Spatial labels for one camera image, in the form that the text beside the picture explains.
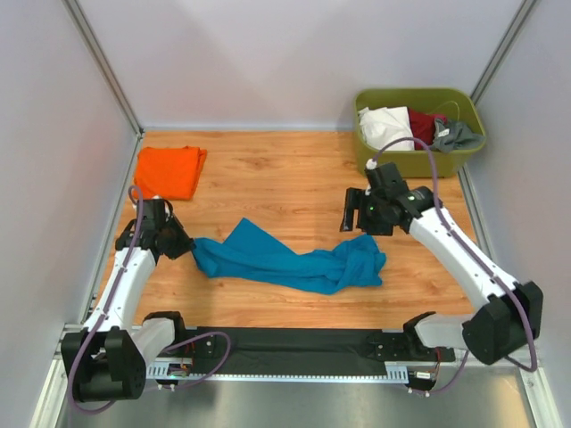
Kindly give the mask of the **blue t-shirt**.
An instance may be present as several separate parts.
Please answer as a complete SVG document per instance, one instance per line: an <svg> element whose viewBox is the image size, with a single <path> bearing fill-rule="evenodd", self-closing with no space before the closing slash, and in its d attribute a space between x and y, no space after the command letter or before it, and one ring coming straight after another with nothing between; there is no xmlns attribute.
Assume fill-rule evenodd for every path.
<svg viewBox="0 0 571 428"><path fill-rule="evenodd" d="M387 261L375 239L360 235L332 250L297 254L247 218L223 242L194 240L196 266L209 278L242 278L333 295L347 287L378 287Z"/></svg>

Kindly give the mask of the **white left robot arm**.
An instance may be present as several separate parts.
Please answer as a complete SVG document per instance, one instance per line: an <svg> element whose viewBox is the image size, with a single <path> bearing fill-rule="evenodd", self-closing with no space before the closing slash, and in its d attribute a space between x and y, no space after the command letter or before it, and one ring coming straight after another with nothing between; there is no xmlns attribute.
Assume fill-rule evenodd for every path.
<svg viewBox="0 0 571 428"><path fill-rule="evenodd" d="M68 395L75 402L138 399L147 367L163 353L181 356L187 347L177 311L134 320L142 292L160 258L177 259L194 248L170 202L146 199L115 242L113 268L103 294L81 329L63 337L62 359Z"/></svg>

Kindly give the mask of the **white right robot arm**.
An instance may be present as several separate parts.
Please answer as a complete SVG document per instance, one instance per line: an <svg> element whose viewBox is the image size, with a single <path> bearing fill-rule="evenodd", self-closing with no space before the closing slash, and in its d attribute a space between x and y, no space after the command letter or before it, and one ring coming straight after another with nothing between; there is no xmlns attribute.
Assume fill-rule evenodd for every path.
<svg viewBox="0 0 571 428"><path fill-rule="evenodd" d="M522 283L491 261L459 228L434 188L408 187L396 165L368 160L368 186L345 194L341 231L390 236L396 227L436 257L468 297L473 313L445 316L427 312L411 319L401 338L403 352L420 360L434 348L467 350L485 365L534 347L542 323L543 293L533 281Z"/></svg>

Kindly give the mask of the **folded orange t-shirt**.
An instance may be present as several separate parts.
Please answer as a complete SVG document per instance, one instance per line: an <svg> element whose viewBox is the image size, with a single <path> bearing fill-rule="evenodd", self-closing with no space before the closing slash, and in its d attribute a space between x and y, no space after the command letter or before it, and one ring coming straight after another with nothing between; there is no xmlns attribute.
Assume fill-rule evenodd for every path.
<svg viewBox="0 0 571 428"><path fill-rule="evenodd" d="M206 158L207 151L199 147L146 147L137 156L134 185L146 199L191 201Z"/></svg>

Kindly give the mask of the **white t-shirt with green stripe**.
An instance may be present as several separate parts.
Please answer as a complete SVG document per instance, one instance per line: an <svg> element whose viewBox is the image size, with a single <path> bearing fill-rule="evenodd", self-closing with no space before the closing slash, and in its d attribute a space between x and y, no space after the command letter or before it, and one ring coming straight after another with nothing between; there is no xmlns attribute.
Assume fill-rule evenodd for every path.
<svg viewBox="0 0 571 428"><path fill-rule="evenodd" d="M365 107L358 111L361 133L365 142L373 149L380 150L394 140L406 140L388 148L388 151L409 152L414 150L408 108L405 106L374 110Z"/></svg>

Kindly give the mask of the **dark red t-shirt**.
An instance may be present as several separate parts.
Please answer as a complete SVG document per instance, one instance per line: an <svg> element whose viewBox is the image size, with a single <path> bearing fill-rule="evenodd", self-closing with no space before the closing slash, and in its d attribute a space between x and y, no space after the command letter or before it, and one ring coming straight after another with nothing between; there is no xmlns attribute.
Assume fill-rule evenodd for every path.
<svg viewBox="0 0 571 428"><path fill-rule="evenodd" d="M442 114L426 114L411 108L408 108L408 114L412 135L427 145L431 145L434 141L435 121L441 119L444 124L448 121L447 117Z"/></svg>

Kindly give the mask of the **grey t-shirt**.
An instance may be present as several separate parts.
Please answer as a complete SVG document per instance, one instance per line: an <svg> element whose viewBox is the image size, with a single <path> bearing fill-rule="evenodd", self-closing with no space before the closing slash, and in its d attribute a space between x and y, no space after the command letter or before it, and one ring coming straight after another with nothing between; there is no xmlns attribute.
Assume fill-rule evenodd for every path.
<svg viewBox="0 0 571 428"><path fill-rule="evenodd" d="M484 141L484 136L472 131L463 121L436 118L431 149L450 153L455 150L475 149Z"/></svg>

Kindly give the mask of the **green plastic laundry basket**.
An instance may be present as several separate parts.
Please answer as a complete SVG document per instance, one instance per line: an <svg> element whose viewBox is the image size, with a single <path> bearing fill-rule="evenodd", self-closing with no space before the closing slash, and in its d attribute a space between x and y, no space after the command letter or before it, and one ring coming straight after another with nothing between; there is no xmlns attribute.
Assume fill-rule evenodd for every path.
<svg viewBox="0 0 571 428"><path fill-rule="evenodd" d="M451 177L484 148L485 132L465 93L448 87L370 88L353 102L357 170L392 141L415 137L434 154L440 177Z"/></svg>

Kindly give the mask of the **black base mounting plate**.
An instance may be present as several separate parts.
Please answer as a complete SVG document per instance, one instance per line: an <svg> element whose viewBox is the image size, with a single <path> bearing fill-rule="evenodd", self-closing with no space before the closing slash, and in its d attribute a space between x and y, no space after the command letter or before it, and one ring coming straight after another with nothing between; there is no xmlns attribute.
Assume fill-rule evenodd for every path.
<svg viewBox="0 0 571 428"><path fill-rule="evenodd" d="M424 347L409 333L371 329L309 329L220 327L229 336L214 336L214 327L186 332L187 338L206 333L194 344L168 351L188 373L206 374L222 360L219 375L373 376L385 373L387 362L436 363L455 360L450 349Z"/></svg>

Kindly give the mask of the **aluminium front rail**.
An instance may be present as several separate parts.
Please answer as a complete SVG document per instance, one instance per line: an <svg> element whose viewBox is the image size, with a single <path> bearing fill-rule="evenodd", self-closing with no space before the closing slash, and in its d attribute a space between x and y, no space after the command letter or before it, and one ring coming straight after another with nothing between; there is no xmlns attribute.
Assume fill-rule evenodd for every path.
<svg viewBox="0 0 571 428"><path fill-rule="evenodd" d="M62 339L61 354L75 399L133 399L144 377L378 377L387 363L452 362L451 346L421 342L413 323L403 331L357 329L185 328L178 312L157 313L139 328L85 326Z"/></svg>

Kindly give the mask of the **aluminium frame post right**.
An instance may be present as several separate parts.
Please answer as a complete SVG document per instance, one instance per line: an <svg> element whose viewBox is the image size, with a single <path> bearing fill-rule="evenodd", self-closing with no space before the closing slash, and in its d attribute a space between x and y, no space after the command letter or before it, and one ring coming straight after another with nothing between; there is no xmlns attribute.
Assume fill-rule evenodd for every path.
<svg viewBox="0 0 571 428"><path fill-rule="evenodd" d="M476 86L471 93L471 99L474 104L478 104L484 96L486 89L501 68L501 65L508 56L509 51L515 44L517 37L525 27L528 19L533 14L534 9L539 3L540 1L538 0L524 0L520 3L515 15L501 36L500 42L493 51L490 60L484 67L480 79L478 79Z"/></svg>

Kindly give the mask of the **aluminium frame post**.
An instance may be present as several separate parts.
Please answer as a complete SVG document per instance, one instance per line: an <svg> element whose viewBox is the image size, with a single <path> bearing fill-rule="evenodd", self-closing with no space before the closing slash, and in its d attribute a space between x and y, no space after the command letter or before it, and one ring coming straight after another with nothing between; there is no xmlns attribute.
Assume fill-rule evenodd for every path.
<svg viewBox="0 0 571 428"><path fill-rule="evenodd" d="M540 1L538 0L524 0L520 3L515 15L501 36L500 42L493 51L490 60L484 67L480 79L478 79L476 86L471 93L471 99L474 104L478 104L484 96L486 89L501 68L501 65L508 56L509 51L515 44L517 37L525 27L528 19L533 14L534 9L539 3Z"/></svg>
<svg viewBox="0 0 571 428"><path fill-rule="evenodd" d="M80 2L77 0L62 0L62 3L69 13L88 51L92 55L97 68L102 73L103 79L111 90L112 95L119 105L123 116L135 134L140 137L144 133L144 127L141 125L137 115L135 114L135 111L128 101L128 98L122 89L106 54L103 51L97 35L95 34L95 31L90 24L89 19Z"/></svg>

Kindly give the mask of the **aluminium frame post left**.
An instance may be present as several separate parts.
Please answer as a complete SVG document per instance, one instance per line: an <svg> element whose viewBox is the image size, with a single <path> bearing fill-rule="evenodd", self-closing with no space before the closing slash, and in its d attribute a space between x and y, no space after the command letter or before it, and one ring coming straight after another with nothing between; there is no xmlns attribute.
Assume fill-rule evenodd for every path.
<svg viewBox="0 0 571 428"><path fill-rule="evenodd" d="M103 51L97 35L95 34L95 31L90 24L89 19L80 2L77 0L62 0L62 3L69 13L88 51L92 55L97 68L102 73L103 79L111 90L112 95L119 105L123 116L135 134L140 137L144 133L144 127L141 125L137 115L135 114L135 111L128 101L128 98L122 89L106 54Z"/></svg>

